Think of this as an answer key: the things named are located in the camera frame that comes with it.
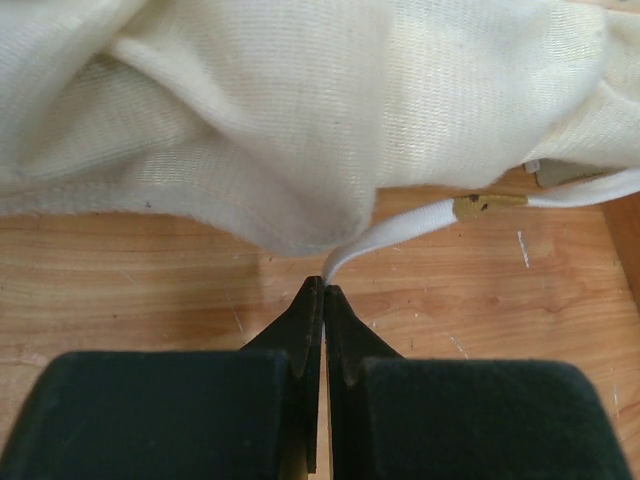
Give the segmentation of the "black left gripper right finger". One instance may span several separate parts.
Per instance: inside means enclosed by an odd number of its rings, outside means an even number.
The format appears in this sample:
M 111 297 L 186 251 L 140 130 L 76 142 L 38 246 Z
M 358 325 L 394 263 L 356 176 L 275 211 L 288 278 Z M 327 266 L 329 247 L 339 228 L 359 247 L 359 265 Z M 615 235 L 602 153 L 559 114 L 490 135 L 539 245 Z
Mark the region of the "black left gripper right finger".
M 324 294 L 335 479 L 627 479 L 599 396 L 575 366 L 408 359 Z

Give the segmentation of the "large bear print cushion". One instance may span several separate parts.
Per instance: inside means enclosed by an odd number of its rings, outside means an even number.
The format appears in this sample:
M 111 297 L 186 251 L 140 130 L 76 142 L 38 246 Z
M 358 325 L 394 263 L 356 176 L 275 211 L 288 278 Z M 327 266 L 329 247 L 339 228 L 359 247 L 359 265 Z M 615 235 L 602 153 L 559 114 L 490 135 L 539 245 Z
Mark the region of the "large bear print cushion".
M 373 250 L 639 189 L 635 1 L 5 1 L 1 212 Z

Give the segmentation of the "wooden striped pet bed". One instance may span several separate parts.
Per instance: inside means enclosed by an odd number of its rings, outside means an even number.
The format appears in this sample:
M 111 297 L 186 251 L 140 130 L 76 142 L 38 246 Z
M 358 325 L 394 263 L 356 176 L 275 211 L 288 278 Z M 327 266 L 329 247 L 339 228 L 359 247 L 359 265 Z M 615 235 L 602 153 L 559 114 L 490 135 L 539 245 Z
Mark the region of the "wooden striped pet bed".
M 562 82 L 552 124 L 526 160 L 583 169 L 534 200 L 545 208 L 602 204 L 632 292 L 639 291 L 639 4 L 547 1 Z

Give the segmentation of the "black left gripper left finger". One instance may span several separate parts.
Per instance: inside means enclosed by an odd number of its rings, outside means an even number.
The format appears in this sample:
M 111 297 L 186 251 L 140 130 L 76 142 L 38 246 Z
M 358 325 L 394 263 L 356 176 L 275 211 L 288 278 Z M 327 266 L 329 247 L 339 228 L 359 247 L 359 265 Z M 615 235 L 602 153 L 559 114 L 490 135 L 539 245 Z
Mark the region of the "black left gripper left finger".
M 316 470 L 323 283 L 235 351 L 69 352 L 25 400 L 5 479 L 305 479 Z

